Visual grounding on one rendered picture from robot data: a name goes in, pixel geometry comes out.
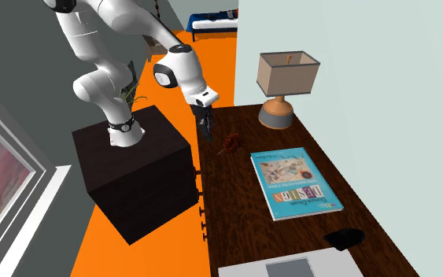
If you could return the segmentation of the brown round wooden object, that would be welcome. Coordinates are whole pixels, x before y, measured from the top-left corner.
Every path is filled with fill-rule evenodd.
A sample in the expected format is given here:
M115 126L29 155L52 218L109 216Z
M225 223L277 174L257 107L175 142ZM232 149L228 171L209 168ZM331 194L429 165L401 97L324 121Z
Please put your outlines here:
M243 146L244 139L239 133L229 134L224 140L221 153L233 153Z

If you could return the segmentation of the green potted plant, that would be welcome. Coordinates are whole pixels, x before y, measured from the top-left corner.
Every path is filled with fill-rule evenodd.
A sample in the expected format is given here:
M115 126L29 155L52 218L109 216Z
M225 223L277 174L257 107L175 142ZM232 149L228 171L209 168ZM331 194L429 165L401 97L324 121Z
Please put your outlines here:
M127 65L129 70L131 71L132 81L120 90L119 96L127 103L128 109L131 111L132 106L135 102L137 102L140 98L146 98L146 96L136 96L136 90L138 86L138 77L135 71L135 65L133 61L130 61Z

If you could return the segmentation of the dark robot stand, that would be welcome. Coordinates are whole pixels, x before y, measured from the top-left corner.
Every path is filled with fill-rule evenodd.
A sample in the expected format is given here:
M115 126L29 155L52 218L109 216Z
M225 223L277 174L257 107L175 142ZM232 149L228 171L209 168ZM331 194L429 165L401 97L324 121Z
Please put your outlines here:
M189 142L156 106L133 114L145 134L130 147L105 121L72 134L87 193L129 245L199 200Z

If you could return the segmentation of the beige shade table lamp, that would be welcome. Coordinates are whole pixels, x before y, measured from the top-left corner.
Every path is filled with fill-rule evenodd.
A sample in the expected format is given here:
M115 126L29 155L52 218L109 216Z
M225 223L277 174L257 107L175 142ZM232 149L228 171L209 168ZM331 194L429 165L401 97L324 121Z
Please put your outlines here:
M320 62L303 50L261 53L257 85L268 100L258 119L265 127L282 130L293 122L293 106L286 96L310 94Z

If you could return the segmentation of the blue bed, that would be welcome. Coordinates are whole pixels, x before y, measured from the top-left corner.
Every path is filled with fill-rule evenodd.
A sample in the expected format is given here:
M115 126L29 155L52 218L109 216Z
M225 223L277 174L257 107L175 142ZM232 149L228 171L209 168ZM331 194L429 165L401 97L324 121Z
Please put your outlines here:
M238 30L238 9L217 13L193 13L190 15L186 31L195 41L197 33L234 32Z

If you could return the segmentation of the dark wooden dresser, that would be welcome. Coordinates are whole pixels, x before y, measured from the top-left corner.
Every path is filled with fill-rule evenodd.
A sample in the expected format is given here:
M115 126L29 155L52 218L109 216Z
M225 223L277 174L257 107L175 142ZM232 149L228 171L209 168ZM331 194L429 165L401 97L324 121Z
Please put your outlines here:
M285 130L260 124L260 105L215 108L212 142L198 140L205 229L212 277L225 266L326 249L323 239L342 228L365 232L349 252L364 277L419 277L356 192L298 120ZM239 133L243 146L221 153L223 140ZM303 147L343 204L341 212L274 221L250 154Z

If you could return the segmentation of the blue cover book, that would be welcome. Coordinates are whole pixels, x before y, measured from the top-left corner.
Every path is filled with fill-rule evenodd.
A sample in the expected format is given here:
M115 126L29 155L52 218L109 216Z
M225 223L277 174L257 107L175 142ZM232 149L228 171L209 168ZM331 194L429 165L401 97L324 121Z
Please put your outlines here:
M251 153L250 159L274 221L344 209L305 148Z

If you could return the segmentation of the grey flat laptop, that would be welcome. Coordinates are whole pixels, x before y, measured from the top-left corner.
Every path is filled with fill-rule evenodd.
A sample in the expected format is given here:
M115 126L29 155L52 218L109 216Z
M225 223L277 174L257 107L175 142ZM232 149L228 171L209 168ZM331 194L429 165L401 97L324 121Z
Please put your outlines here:
M236 264L218 269L219 277L364 277L348 250L306 253Z

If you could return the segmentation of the white framed window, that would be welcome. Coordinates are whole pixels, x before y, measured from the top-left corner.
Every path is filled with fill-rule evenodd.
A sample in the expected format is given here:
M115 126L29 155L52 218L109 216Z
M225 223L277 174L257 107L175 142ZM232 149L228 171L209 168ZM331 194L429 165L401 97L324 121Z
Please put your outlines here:
M13 277L65 182L0 103L0 277Z

